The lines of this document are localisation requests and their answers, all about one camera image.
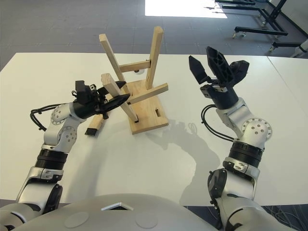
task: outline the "black cable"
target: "black cable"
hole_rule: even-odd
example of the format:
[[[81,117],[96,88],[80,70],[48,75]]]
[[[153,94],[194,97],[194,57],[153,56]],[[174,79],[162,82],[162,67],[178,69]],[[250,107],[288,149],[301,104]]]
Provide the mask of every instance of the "black cable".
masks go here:
[[[214,130],[214,129],[207,123],[207,121],[206,121],[206,119],[205,119],[205,114],[206,114],[206,112],[207,112],[210,108],[216,108],[216,106],[215,106],[214,104],[210,104],[210,105],[206,106],[206,107],[202,110],[202,112],[201,112],[201,121],[202,121],[202,122],[201,122],[201,123],[204,124],[205,127],[206,127],[213,135],[215,135],[215,136],[217,136],[217,137],[219,137],[219,138],[221,138],[221,139],[223,139],[223,140],[233,142],[233,140],[234,140],[233,137],[227,136],[227,135],[225,135],[225,134],[223,134],[223,133],[220,133],[220,132]]]
[[[57,106],[59,106],[59,105],[61,105],[61,104],[63,104],[63,103],[51,104],[51,105],[47,105],[47,106],[44,106],[44,107],[41,107],[41,108],[38,108],[38,109],[33,109],[33,110],[31,110],[31,112],[30,112],[30,118],[31,118],[31,120],[33,121],[33,123],[35,123],[35,124],[39,127],[39,130],[46,131],[46,128],[45,128],[45,127],[40,123],[40,121],[36,118],[35,114],[36,114],[36,113],[42,114],[42,112],[55,109]]]

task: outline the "caster wheel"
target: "caster wheel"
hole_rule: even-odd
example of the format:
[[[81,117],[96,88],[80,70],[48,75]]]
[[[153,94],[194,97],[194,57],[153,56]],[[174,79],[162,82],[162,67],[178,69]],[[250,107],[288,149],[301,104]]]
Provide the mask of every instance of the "caster wheel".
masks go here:
[[[269,52],[273,52],[275,49],[276,49],[276,48],[272,46],[272,47],[269,49]]]

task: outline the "white table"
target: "white table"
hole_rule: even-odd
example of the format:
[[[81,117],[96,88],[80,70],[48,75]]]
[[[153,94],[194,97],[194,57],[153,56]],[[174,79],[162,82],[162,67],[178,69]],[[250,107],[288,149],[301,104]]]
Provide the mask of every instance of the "white table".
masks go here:
[[[269,60],[308,116],[308,60],[281,57]]]
[[[125,64],[148,55],[116,57]],[[273,127],[259,166],[256,201],[261,205],[307,203],[307,115],[267,57],[226,57],[229,62],[245,59],[250,63],[247,77],[235,90],[255,115]],[[211,74],[206,57],[195,58]],[[100,86],[102,73],[116,78],[106,55],[94,53],[17,53],[5,66],[0,73],[1,199],[16,198],[43,142],[43,132],[29,118],[30,110],[72,101],[75,80]],[[133,81],[145,78],[145,73],[125,73],[125,77]],[[221,167],[231,143],[214,137],[200,123],[202,108],[212,102],[199,91],[188,55],[159,56],[154,85],[164,82],[169,91],[159,98],[170,120],[168,127],[131,135],[120,108],[110,113],[95,138],[84,135],[90,120],[79,126],[60,181],[64,187],[61,202],[110,193],[146,193],[182,205],[209,205],[208,172]],[[47,126],[50,112],[39,119]],[[208,120],[218,131],[234,136],[215,110]]]

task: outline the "metal rack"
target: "metal rack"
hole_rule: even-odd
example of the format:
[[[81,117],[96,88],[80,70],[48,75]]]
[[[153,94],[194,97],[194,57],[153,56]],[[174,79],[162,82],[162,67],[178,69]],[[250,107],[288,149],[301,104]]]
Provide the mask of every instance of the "metal rack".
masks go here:
[[[237,4],[237,5],[255,5],[256,3],[252,0],[215,0],[218,3],[228,3],[228,4]]]
[[[252,6],[232,6],[232,5],[222,5],[222,9],[232,9],[232,10],[248,10],[248,11],[259,11],[259,17],[264,17],[265,21],[262,23],[264,27],[267,23],[272,27],[273,30],[268,29],[258,29],[250,27],[241,27],[237,26],[234,29],[234,34],[232,38],[235,38],[239,32],[242,32],[242,36],[246,35],[246,32],[258,33],[258,34],[267,34],[267,35],[276,35],[276,36],[287,36],[286,32],[281,25],[276,22],[276,18],[281,12],[283,5],[287,0],[281,0],[277,7],[271,12],[268,13],[264,8],[252,7]]]

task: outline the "black metal frame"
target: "black metal frame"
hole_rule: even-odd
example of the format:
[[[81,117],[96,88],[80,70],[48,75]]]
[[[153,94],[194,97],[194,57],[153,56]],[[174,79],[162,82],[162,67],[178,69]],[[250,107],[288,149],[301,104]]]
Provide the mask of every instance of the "black metal frame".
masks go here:
[[[233,38],[236,37],[238,32],[250,32],[250,33],[258,33],[258,34],[267,34],[267,35],[283,35],[287,36],[288,32],[286,32],[281,25],[276,22],[276,18],[281,12],[283,5],[287,0],[281,0],[277,7],[271,12],[268,13],[264,8],[252,7],[252,6],[231,6],[231,5],[222,5],[222,9],[233,9],[233,10],[248,10],[248,11],[259,11],[260,16],[265,18],[265,22],[262,23],[262,27],[265,26],[267,23],[273,28],[273,30],[266,30],[266,29],[257,29],[257,28],[249,28],[249,27],[241,27],[237,26],[234,29]]]
[[[273,42],[271,44],[273,48],[278,48],[278,47],[299,47],[302,45],[302,42]]]
[[[228,4],[237,4],[237,5],[255,5],[256,3],[252,0],[215,0],[215,2],[219,3],[228,3]]]

